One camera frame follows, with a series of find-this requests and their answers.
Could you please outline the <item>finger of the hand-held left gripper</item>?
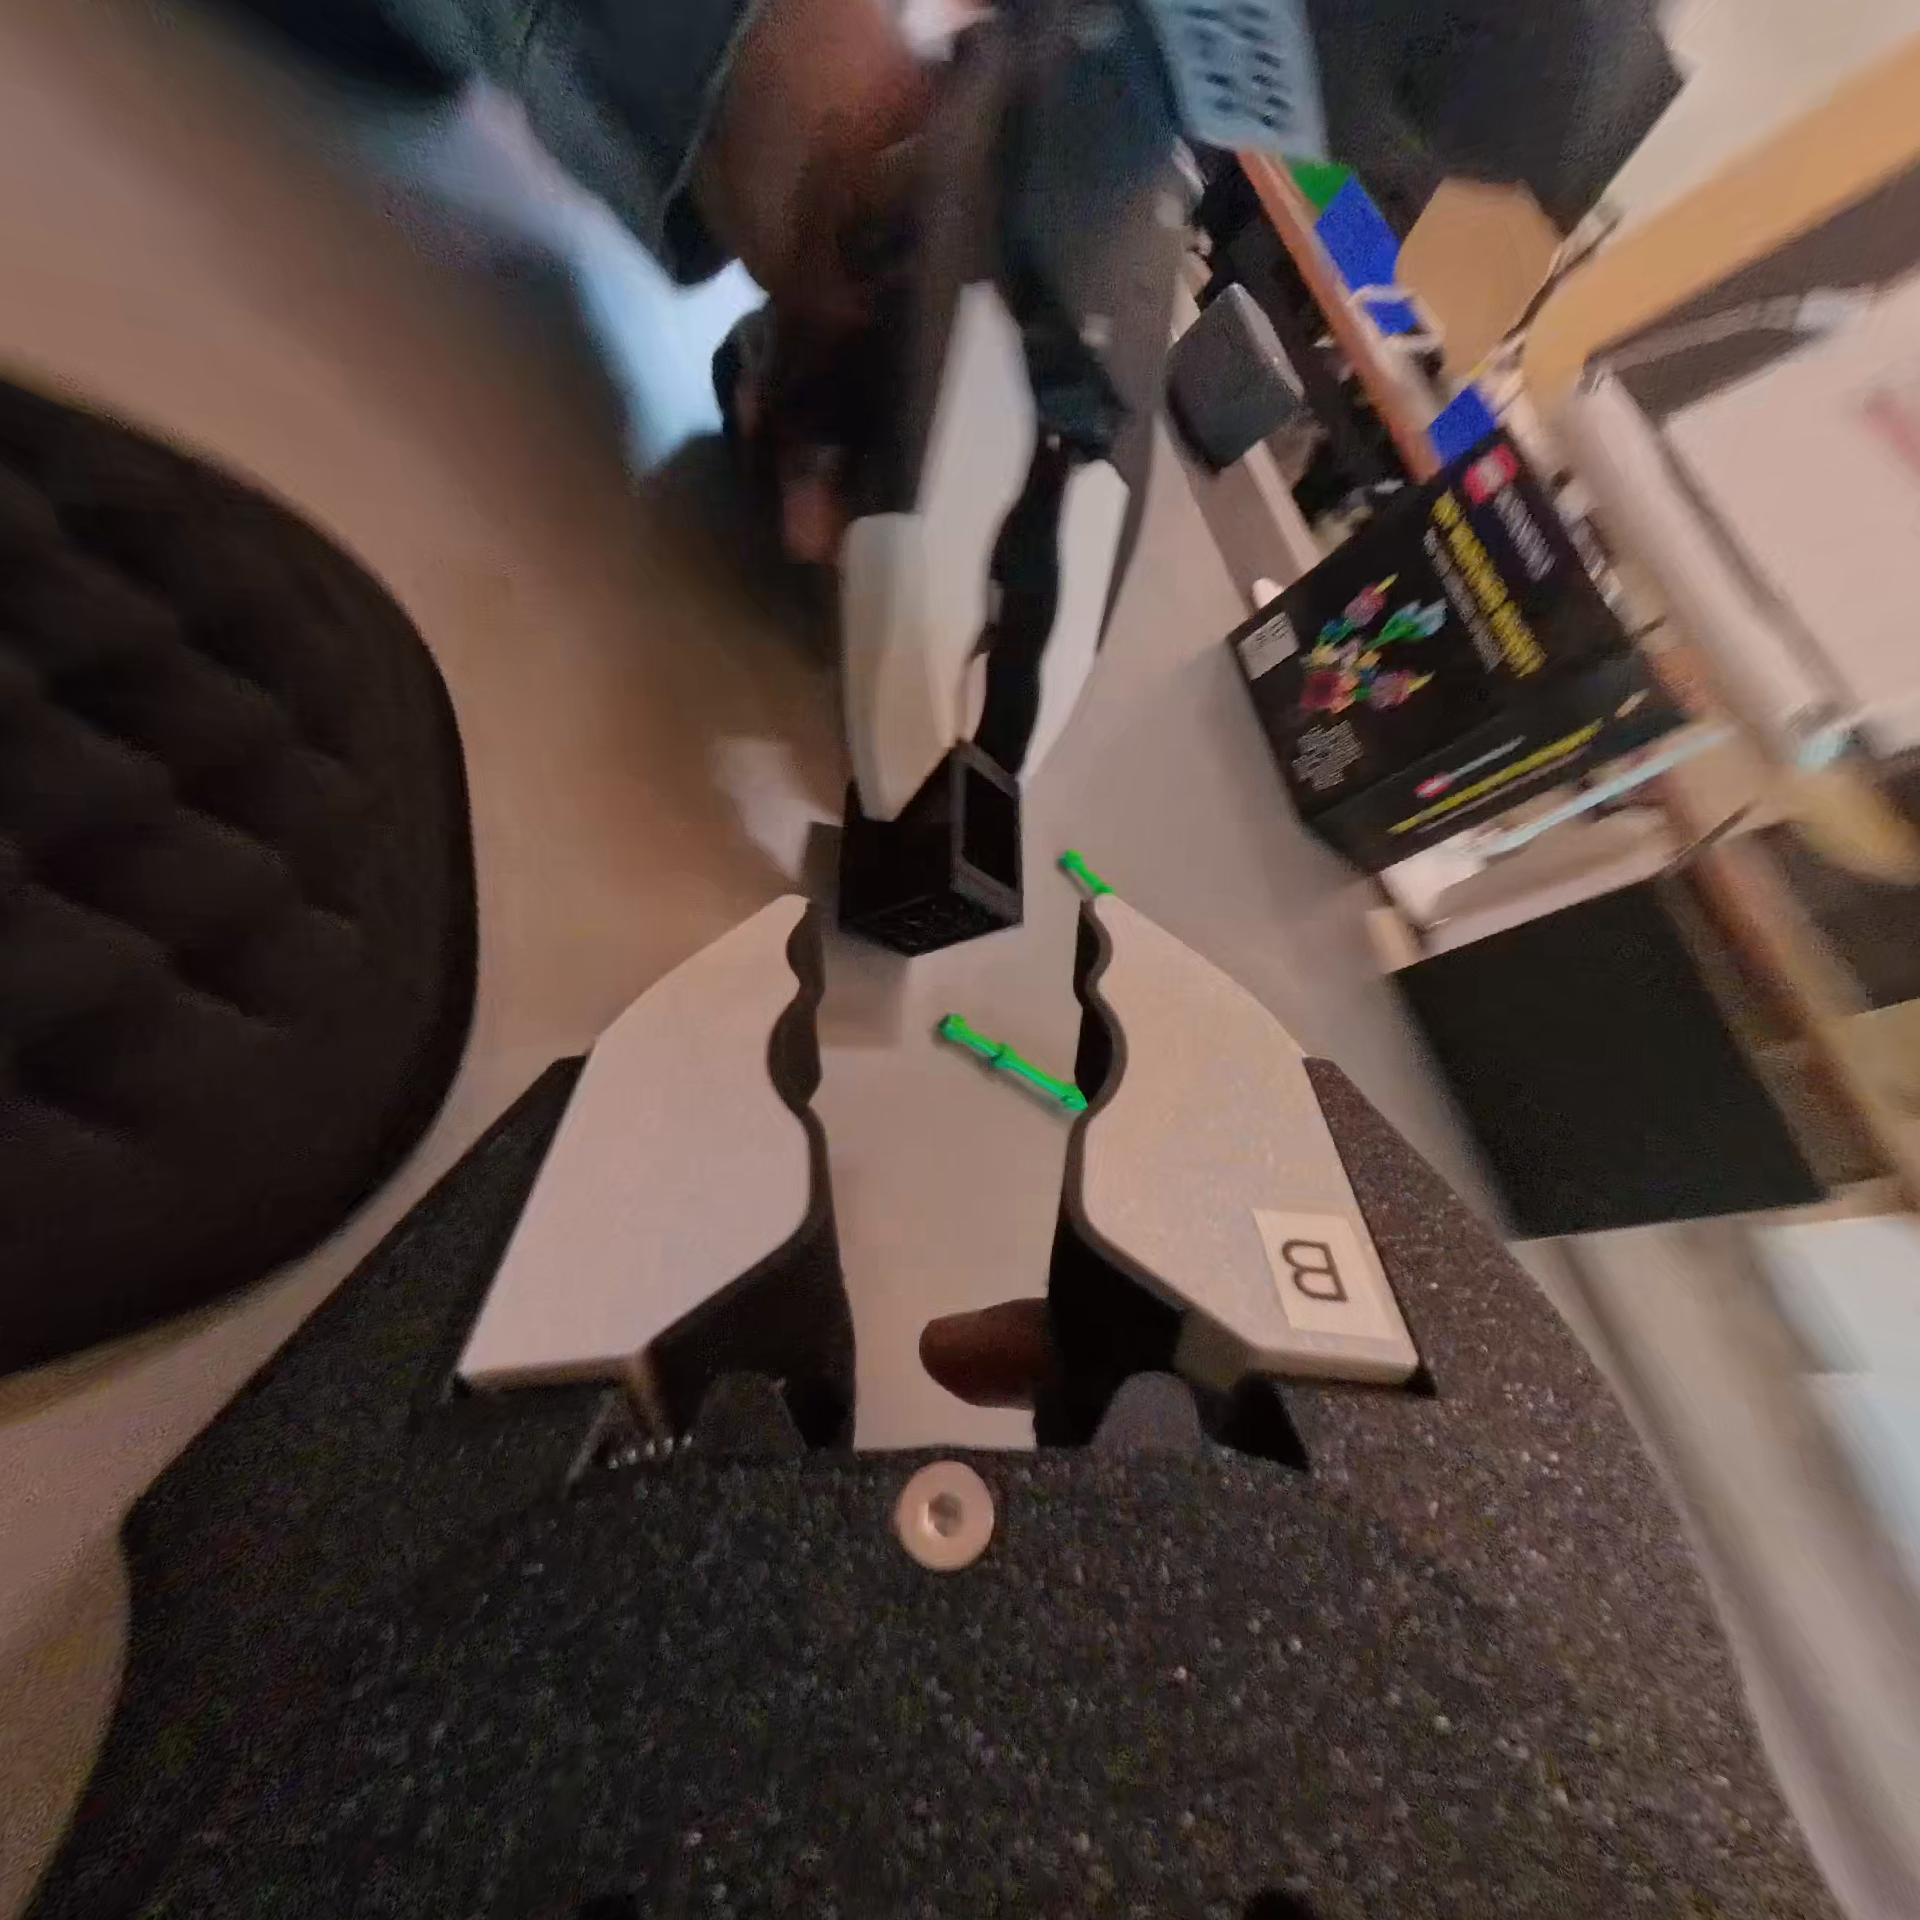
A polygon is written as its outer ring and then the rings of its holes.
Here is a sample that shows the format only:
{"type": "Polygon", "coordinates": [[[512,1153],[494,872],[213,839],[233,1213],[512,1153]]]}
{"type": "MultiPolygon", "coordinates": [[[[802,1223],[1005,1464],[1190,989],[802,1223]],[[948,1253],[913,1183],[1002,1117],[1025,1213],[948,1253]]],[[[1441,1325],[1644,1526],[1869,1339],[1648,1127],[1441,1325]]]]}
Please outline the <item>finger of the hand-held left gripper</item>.
{"type": "Polygon", "coordinates": [[[976,745],[1033,785],[1085,698],[1124,565],[1131,489],[1110,462],[1042,438],[990,565],[976,745]]]}
{"type": "Polygon", "coordinates": [[[997,287],[974,282],[953,312],[917,502],[852,519],[842,544],[848,755],[878,824],[896,821],[961,741],[993,551],[1035,446],[1020,326],[997,287]]]}

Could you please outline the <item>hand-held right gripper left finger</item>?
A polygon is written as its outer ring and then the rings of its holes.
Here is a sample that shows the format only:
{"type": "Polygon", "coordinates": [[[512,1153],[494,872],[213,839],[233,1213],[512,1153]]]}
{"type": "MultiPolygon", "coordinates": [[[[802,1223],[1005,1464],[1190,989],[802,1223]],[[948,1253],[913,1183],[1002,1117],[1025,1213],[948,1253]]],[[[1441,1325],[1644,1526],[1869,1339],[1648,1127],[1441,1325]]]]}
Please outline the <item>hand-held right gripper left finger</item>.
{"type": "Polygon", "coordinates": [[[826,1130],[822,941],[787,894],[659,979],[593,1046],[457,1374],[701,1398],[755,1374],[852,1394],[826,1130]]]}

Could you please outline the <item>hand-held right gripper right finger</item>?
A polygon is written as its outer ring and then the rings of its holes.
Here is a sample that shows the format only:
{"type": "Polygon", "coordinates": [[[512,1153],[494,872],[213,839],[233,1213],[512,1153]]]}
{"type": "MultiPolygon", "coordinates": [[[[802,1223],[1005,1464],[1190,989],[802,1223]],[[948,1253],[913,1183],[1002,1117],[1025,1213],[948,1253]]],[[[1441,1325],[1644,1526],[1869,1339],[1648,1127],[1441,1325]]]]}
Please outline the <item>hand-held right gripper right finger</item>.
{"type": "Polygon", "coordinates": [[[1081,1376],[1405,1387],[1421,1374],[1302,1048],[1120,896],[1078,909],[1050,1307],[1081,1376]]]}

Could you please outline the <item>blue toy brick flower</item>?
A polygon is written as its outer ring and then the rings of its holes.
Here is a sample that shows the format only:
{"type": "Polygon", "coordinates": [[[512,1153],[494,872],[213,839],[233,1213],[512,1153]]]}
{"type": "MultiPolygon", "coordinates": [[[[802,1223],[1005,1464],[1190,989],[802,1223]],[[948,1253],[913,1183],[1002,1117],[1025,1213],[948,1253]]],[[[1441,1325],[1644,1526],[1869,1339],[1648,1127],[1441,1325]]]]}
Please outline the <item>blue toy brick flower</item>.
{"type": "Polygon", "coordinates": [[[964,1053],[990,1073],[1020,1083],[1027,1093],[1042,1098],[1062,1113],[1085,1113],[1085,1093],[1066,1078],[1045,1073],[1028,1063],[1014,1048],[980,1033],[969,1021],[961,1016],[944,1016],[936,1026],[936,1039],[953,1050],[964,1053]]]}

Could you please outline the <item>black square toy vase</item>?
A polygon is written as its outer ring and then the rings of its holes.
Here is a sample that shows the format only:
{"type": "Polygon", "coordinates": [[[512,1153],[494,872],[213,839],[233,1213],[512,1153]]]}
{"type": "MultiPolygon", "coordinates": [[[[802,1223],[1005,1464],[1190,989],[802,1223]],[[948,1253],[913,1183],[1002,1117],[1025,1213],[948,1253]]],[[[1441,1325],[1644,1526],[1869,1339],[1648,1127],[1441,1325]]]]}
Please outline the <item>black square toy vase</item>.
{"type": "Polygon", "coordinates": [[[894,821],[848,785],[836,920],[889,954],[939,954],[1025,921],[1022,794],[995,758],[957,744],[894,821]]]}

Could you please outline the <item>person's left hand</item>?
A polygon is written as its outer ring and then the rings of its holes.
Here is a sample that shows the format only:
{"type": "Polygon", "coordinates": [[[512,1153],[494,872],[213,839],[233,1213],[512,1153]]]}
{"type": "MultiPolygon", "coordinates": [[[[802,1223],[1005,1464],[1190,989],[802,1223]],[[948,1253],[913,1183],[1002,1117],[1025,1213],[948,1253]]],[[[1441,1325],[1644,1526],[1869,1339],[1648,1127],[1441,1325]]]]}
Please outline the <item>person's left hand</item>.
{"type": "Polygon", "coordinates": [[[764,6],[704,134],[694,208],[765,295],[725,413],[802,565],[845,541],[848,360],[910,253],[942,90],[889,6],[764,6]]]}

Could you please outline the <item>person's right hand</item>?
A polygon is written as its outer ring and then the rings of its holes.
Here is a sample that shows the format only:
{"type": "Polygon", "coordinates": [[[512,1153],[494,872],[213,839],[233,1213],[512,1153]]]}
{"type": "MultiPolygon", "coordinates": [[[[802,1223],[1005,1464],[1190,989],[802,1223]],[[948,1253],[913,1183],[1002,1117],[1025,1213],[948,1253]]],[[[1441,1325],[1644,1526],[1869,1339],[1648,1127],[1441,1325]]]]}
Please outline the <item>person's right hand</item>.
{"type": "Polygon", "coordinates": [[[1050,1305],[1033,1298],[939,1314],[918,1336],[918,1361],[962,1405],[1033,1410],[1059,1373],[1050,1305]]]}

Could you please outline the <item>dark grey speaker box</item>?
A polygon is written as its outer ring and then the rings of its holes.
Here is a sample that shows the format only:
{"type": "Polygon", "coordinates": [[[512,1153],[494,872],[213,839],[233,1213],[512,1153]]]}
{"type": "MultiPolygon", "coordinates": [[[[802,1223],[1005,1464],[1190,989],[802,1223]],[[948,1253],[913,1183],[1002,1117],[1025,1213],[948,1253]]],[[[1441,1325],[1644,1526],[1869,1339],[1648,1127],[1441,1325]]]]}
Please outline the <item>dark grey speaker box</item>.
{"type": "Polygon", "coordinates": [[[1211,473],[1312,418],[1281,337],[1241,285],[1230,285],[1168,355],[1168,414],[1190,458],[1211,473]]]}

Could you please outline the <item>black toy flower box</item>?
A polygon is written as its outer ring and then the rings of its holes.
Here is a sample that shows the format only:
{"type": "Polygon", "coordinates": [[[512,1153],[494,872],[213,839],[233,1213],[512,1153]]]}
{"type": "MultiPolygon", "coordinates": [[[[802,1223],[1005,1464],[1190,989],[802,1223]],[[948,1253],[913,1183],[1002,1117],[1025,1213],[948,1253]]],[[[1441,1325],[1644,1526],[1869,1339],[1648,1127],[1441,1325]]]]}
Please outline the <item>black toy flower box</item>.
{"type": "Polygon", "coordinates": [[[1225,647],[1297,818],[1366,875],[1690,726],[1502,427],[1225,647]]]}

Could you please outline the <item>black cardboard box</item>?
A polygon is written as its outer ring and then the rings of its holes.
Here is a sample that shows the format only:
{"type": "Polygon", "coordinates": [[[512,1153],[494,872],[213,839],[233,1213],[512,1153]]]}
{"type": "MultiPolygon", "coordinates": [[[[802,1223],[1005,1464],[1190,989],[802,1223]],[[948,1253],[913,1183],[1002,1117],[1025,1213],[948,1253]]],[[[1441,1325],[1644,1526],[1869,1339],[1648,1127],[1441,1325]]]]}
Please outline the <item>black cardboard box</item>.
{"type": "Polygon", "coordinates": [[[1739,1011],[1680,881],[1640,881],[1392,974],[1524,1241],[1806,1210],[1845,1127],[1739,1011]]]}

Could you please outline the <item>black tufted cushion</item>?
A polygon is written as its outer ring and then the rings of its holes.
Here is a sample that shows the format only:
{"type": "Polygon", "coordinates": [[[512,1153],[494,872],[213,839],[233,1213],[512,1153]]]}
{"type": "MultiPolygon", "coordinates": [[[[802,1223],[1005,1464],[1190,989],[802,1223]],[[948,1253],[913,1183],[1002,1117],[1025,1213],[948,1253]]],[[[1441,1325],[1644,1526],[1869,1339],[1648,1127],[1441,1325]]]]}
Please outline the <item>black tufted cushion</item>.
{"type": "Polygon", "coordinates": [[[5,382],[5,1376],[340,1231],[441,1111],[476,947],[457,717],[386,586],[5,382]]]}

